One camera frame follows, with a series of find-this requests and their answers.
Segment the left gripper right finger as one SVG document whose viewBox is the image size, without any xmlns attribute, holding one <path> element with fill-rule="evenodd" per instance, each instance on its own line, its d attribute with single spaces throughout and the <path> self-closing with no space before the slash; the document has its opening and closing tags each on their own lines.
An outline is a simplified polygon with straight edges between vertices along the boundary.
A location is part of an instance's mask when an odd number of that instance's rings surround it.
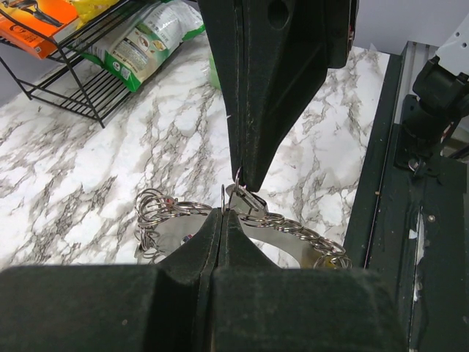
<svg viewBox="0 0 469 352">
<path fill-rule="evenodd" d="M 382 279 L 363 269 L 282 269 L 269 259 L 218 262 L 211 351 L 405 351 Z"/>
</svg>

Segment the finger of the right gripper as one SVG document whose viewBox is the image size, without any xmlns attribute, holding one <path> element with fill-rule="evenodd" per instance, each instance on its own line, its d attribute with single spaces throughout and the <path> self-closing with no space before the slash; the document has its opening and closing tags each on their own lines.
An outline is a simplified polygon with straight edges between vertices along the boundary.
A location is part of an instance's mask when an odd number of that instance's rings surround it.
<svg viewBox="0 0 469 352">
<path fill-rule="evenodd" d="M 258 191 L 280 143 L 328 70 L 346 65 L 355 39 L 354 1 L 242 1 L 237 87 L 240 183 Z"/>
<path fill-rule="evenodd" d="M 232 176 L 243 183 L 244 18 L 241 1 L 199 1 L 224 98 Z"/>
</svg>

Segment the yellow key tag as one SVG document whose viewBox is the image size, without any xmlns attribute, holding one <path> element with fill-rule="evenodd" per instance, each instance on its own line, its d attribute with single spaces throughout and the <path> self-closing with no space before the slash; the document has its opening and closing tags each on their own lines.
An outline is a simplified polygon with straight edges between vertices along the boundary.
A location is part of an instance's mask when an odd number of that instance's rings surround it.
<svg viewBox="0 0 469 352">
<path fill-rule="evenodd" d="M 350 260 L 346 257 L 326 257 L 322 266 L 325 268 L 349 268 Z"/>
</svg>

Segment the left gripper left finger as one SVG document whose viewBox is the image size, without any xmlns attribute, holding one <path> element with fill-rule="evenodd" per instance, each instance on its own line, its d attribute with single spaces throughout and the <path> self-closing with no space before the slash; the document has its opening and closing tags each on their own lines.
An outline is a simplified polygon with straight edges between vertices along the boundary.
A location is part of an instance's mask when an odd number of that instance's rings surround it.
<svg viewBox="0 0 469 352">
<path fill-rule="evenodd" d="M 1 273 L 3 351 L 210 351 L 223 214 L 173 219 L 192 238 L 155 265 L 28 265 Z"/>
</svg>

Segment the round metal keyring disc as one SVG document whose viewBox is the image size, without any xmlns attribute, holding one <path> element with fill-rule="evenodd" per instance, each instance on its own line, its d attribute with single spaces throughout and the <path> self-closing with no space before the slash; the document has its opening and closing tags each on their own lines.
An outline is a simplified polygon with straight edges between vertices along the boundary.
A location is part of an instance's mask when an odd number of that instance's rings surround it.
<svg viewBox="0 0 469 352">
<path fill-rule="evenodd" d="M 141 191 L 134 200 L 137 260 L 158 263 L 207 230 L 223 262 L 259 255 L 281 268 L 324 268 L 326 257 L 346 257 L 351 268 L 342 245 L 298 221 L 269 210 L 259 218 L 229 209 L 227 187 L 221 188 L 219 208 L 180 201 L 155 188 Z"/>
</svg>

